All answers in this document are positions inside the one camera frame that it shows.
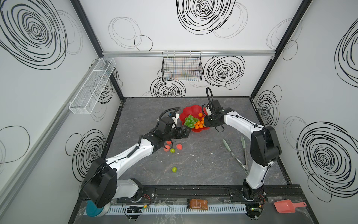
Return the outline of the green fake grape bunch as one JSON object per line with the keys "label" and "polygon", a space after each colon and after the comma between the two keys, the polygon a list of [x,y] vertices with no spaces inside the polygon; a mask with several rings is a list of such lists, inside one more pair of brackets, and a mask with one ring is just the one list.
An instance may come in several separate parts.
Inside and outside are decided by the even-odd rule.
{"label": "green fake grape bunch", "polygon": [[184,126],[191,128],[191,129],[193,129],[193,128],[195,129],[197,122],[200,122],[200,120],[190,114],[188,117],[185,118]]}

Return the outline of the red flower-shaped fruit bowl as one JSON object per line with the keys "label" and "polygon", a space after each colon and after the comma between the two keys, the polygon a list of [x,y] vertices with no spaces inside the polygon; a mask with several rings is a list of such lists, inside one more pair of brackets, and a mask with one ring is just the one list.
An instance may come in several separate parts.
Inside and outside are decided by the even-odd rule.
{"label": "red flower-shaped fruit bowl", "polygon": [[[202,107],[199,106],[199,105],[193,105],[193,106],[189,106],[189,107],[186,107],[184,108],[183,112],[180,114],[180,121],[182,122],[182,125],[184,126],[184,121],[185,121],[185,118],[188,117],[190,114],[193,115],[194,117],[198,118],[200,121],[202,117],[199,117],[198,114],[199,113],[202,113],[203,116],[202,117],[205,117],[207,114],[207,111],[206,111],[206,108],[204,108],[204,110],[202,110]],[[208,130],[209,127],[206,127],[204,124],[203,124],[203,128],[199,128],[199,129],[191,129],[193,132],[196,132],[196,133],[199,133],[201,131],[204,131],[204,130]]]}

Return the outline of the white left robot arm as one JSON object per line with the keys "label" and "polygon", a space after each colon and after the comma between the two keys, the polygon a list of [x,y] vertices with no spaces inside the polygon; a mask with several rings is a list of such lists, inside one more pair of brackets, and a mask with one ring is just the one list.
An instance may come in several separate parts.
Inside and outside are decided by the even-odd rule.
{"label": "white left robot arm", "polygon": [[190,132],[189,128],[177,126],[175,118],[160,118],[155,128],[140,136],[129,149],[108,159],[96,159],[84,178],[79,197],[92,201],[97,208],[103,208],[115,198],[139,201],[143,195],[143,185],[135,178],[121,180],[120,176],[168,141],[186,139]]}

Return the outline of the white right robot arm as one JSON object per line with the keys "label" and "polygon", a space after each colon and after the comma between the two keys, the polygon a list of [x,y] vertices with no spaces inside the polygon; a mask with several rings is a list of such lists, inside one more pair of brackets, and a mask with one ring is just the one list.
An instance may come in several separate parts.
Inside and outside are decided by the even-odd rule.
{"label": "white right robot arm", "polygon": [[258,125],[232,108],[224,109],[217,100],[202,105],[201,112],[207,127],[228,125],[250,140],[250,156],[253,162],[242,185],[242,196],[247,201],[257,199],[263,191],[265,176],[282,153],[275,129],[272,126]]}

